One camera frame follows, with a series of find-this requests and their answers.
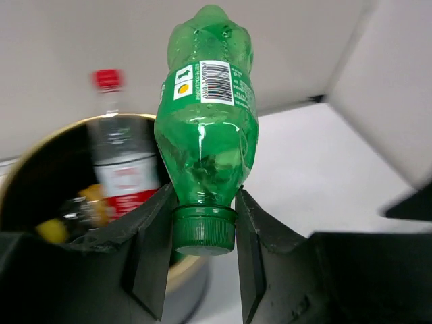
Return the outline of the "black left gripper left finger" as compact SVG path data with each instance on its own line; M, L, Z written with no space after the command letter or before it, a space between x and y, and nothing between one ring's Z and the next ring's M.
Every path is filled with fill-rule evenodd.
M156 323L171 254L170 184L72 244L1 234L2 323Z

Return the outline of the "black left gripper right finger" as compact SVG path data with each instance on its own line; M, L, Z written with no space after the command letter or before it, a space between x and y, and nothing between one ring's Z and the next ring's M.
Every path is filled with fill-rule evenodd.
M304 237L236 195L245 323L430 323L431 235Z

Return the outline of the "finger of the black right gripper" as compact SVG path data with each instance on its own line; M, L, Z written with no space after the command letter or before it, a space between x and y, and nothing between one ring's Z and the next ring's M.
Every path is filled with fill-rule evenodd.
M431 221L431 203L431 182L429 182L415 194L407 196L404 200L386 209L384 217L388 219Z

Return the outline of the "small bottle with yellow cap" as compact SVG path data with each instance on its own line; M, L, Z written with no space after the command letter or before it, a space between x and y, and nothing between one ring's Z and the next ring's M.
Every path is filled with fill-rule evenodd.
M35 230L44 240L63 244L108 223L102 185L93 184L79 191L77 197L65 201L58 217L38 224Z

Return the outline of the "clear bottle with red label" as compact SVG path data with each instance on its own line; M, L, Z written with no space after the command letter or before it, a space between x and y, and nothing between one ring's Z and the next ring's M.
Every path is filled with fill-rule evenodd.
M157 170L153 123L129 116L118 69L92 73L97 116L88 124L94 171L111 221L145 203L162 186Z

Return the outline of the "green bottle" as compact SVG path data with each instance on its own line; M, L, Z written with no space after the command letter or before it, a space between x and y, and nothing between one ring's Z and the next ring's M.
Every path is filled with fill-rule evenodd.
M171 33L155 139L178 197L173 249L222 255L234 248L231 203L254 163L259 137L247 29L207 5Z

